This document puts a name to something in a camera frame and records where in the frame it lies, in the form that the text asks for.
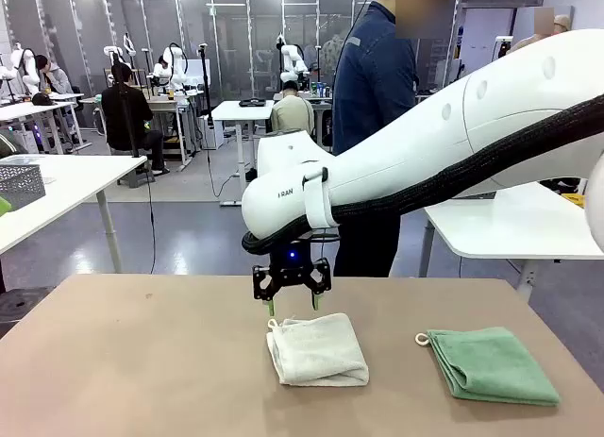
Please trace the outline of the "person in dark striped jacket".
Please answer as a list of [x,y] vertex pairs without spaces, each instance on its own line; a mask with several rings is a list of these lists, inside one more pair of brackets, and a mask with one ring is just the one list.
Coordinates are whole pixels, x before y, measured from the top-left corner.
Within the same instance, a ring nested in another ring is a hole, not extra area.
[[27,153],[27,149],[12,133],[4,133],[0,130],[0,159]]

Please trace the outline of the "tan mannequin black trousers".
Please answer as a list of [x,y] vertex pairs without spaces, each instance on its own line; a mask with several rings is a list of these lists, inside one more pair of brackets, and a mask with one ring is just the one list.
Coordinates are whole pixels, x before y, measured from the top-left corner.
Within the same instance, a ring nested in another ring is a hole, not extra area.
[[533,12],[533,34],[514,44],[507,51],[507,55],[551,36],[554,31],[554,19],[554,8],[536,8]]

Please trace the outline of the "seated person in black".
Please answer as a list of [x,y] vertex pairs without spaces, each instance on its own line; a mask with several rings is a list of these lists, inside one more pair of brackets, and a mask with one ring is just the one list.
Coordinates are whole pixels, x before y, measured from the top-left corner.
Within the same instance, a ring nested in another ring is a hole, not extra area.
[[[111,72],[114,77],[114,84],[101,93],[101,104],[107,126],[107,142],[112,149],[131,152],[116,81],[117,74],[113,65],[111,66]],[[125,70],[124,74],[131,78],[131,72],[128,70]],[[138,149],[151,153],[151,170],[154,176],[166,175],[170,170],[164,160],[163,135],[160,131],[148,129],[145,126],[146,123],[153,120],[153,112],[143,92],[130,85],[130,79],[126,83],[126,89]]]

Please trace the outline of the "green terry towel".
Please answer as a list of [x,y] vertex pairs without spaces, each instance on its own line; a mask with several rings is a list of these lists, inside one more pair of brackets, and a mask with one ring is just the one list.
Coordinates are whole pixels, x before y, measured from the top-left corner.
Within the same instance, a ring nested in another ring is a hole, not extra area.
[[415,342],[432,349],[458,399],[544,407],[560,403],[541,365],[506,328],[431,329],[416,334]]

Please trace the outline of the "white side table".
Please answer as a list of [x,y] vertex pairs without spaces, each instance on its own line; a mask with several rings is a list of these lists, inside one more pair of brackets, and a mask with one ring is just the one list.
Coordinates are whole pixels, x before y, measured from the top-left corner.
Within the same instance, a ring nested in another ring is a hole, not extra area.
[[546,262],[604,261],[583,209],[537,182],[491,199],[451,199],[425,212],[419,277],[428,275],[435,234],[462,259],[521,260],[517,292],[526,300]]
[[96,197],[106,231],[114,271],[123,271],[116,232],[105,189],[144,164],[146,157],[41,155],[39,164],[46,196],[0,217],[0,255],[24,241],[92,196]]

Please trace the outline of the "white background desk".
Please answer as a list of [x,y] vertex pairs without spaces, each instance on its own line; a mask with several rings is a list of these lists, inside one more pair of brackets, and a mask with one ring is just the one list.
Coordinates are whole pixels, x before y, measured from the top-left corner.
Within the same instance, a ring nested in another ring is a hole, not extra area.
[[83,93],[51,93],[52,105],[36,106],[31,101],[0,106],[0,134],[15,134],[32,154],[76,153],[91,146],[80,131],[76,117],[77,99]]
[[147,95],[154,114],[151,127],[163,135],[163,152],[169,158],[179,157],[177,167],[182,172],[199,150],[195,131],[195,104],[190,95]]

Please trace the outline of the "seated person in beige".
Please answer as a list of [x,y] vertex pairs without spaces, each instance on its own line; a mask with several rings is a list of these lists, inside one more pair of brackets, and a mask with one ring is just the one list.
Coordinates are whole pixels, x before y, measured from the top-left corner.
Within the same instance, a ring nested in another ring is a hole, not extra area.
[[287,81],[283,85],[282,98],[273,105],[271,125],[274,131],[304,130],[309,135],[314,130],[314,112],[309,101],[298,94],[298,85]]

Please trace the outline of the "black shelf cart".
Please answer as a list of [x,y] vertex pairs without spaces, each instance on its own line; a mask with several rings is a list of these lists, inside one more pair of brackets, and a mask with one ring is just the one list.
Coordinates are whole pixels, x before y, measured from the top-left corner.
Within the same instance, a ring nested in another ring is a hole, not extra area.
[[579,189],[580,178],[561,177],[547,179],[540,182],[541,185],[548,188],[550,191],[557,194],[576,193]]

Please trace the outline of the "person in denim jacket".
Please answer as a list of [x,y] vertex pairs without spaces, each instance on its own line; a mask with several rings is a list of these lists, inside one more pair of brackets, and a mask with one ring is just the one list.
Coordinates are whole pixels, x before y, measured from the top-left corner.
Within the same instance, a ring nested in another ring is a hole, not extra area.
[[[449,0],[373,0],[341,51],[332,99],[336,156],[384,128],[415,104],[418,80],[411,38]],[[387,277],[400,219],[357,220],[339,227],[336,277]]]

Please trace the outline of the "person in grey hoodie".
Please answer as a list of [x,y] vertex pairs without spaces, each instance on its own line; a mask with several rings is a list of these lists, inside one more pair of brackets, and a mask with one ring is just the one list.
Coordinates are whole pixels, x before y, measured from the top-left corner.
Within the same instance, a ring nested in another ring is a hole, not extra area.
[[65,72],[44,55],[36,55],[35,63],[38,71],[44,76],[45,82],[53,92],[60,94],[72,93],[73,89]]

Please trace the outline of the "white terry towel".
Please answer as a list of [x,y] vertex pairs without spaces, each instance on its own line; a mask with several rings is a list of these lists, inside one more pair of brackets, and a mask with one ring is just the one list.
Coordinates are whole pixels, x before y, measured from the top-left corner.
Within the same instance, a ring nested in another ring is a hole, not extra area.
[[272,318],[267,347],[279,383],[294,387],[364,387],[369,368],[349,317]]

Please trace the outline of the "white standing desk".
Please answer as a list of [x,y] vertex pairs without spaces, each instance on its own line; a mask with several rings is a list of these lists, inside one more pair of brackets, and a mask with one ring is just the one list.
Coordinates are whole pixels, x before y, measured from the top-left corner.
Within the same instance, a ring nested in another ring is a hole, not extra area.
[[245,157],[243,153],[243,124],[248,124],[247,140],[250,147],[251,167],[257,168],[257,149],[255,143],[255,124],[265,121],[271,116],[274,105],[273,100],[266,100],[261,107],[241,107],[239,101],[223,101],[212,112],[215,122],[230,122],[235,124],[235,136],[237,146],[237,173],[240,181],[240,196],[238,199],[221,200],[221,207],[240,207],[243,193],[247,187],[245,178]]

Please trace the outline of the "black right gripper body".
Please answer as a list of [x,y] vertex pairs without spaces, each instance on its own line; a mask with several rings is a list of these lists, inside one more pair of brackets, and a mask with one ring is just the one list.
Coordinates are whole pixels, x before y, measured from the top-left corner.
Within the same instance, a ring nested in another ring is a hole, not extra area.
[[295,240],[278,246],[269,258],[269,274],[277,286],[302,285],[312,272],[308,240]]

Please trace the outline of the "grey mesh basket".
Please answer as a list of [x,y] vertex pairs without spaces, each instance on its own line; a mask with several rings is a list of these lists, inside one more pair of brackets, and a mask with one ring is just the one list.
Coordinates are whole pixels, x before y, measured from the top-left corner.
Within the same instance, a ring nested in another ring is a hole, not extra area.
[[46,196],[39,165],[0,165],[0,196],[19,210]]

